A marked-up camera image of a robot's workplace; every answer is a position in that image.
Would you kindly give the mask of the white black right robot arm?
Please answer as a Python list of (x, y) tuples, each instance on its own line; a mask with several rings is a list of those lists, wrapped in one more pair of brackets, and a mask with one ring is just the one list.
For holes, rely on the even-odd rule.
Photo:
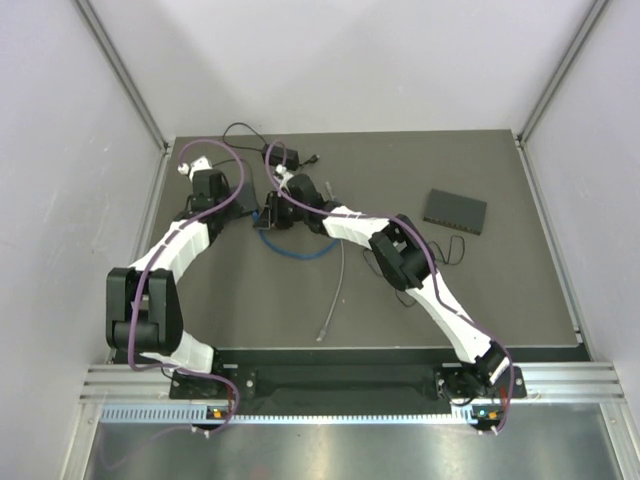
[(293, 208), (289, 221), (302, 222), (310, 231), (342, 240), (373, 253), (383, 278), (406, 292), (442, 330), (466, 369), (475, 396), (487, 396), (508, 378), (506, 397), (515, 386), (515, 371), (506, 347), (472, 321), (436, 266), (426, 240), (404, 215), (376, 217), (326, 200), (306, 174), (284, 167), (268, 169), (276, 199)]

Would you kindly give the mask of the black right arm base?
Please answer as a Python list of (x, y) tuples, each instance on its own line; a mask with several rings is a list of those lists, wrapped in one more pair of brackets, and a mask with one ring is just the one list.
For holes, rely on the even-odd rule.
[(461, 365), (439, 366), (434, 369), (436, 391), (442, 398), (461, 403), (463, 400), (498, 400), (511, 393), (513, 399), (527, 396), (522, 370), (507, 368), (494, 383), (480, 378), (471, 368)]

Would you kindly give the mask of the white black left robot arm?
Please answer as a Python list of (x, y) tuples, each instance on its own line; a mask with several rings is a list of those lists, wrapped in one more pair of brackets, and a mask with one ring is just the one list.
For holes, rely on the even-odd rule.
[(162, 238), (128, 267), (112, 269), (106, 278), (106, 341), (128, 355), (158, 361), (164, 368), (192, 374), (205, 396), (226, 387), (225, 370), (214, 364), (215, 349), (186, 332), (177, 285), (189, 266), (217, 239), (231, 220), (239, 195), (226, 176), (206, 166), (189, 173), (192, 194), (187, 207)]

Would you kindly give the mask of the black network switch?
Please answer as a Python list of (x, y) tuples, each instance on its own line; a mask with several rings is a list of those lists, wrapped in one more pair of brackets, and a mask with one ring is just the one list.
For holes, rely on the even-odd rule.
[(239, 194), (230, 204), (229, 210), (237, 217), (251, 216), (259, 208), (254, 185), (250, 181), (243, 183)]
[(479, 236), (484, 229), (486, 212), (485, 201), (432, 189), (427, 196), (423, 220)]

